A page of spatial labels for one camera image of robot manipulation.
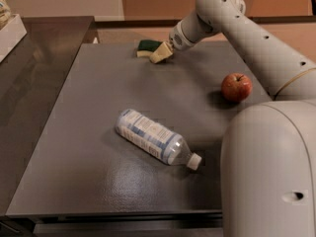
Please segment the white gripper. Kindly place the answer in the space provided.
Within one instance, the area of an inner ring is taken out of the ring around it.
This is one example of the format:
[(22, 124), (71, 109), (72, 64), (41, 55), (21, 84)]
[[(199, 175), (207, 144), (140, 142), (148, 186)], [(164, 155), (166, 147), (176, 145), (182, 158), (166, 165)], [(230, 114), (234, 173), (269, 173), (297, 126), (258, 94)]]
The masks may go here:
[(180, 21), (169, 33), (169, 41), (171, 44), (167, 41), (163, 41), (149, 56), (152, 63), (157, 64), (172, 56), (174, 54), (173, 48), (184, 51), (193, 47), (196, 42), (192, 24), (185, 20)]

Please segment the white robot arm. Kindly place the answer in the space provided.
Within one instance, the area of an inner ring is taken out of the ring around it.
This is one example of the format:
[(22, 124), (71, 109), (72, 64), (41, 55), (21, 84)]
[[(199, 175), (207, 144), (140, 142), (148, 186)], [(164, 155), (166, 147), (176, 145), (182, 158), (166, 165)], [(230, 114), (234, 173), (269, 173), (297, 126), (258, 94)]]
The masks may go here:
[(223, 236), (316, 237), (316, 63), (244, 13), (243, 0), (196, 0), (169, 34), (177, 50), (224, 34), (270, 96), (223, 136)]

